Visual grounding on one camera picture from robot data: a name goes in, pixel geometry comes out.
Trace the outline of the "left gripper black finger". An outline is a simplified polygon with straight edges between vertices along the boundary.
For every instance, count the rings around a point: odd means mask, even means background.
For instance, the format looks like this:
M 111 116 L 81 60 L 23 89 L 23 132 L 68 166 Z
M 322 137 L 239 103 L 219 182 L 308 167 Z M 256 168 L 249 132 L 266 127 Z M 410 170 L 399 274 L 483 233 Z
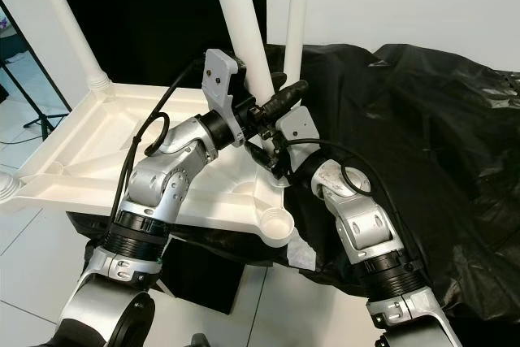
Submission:
M 283 87 L 264 103 L 264 112 L 289 112 L 307 93 L 309 85 L 305 80 L 297 80 Z

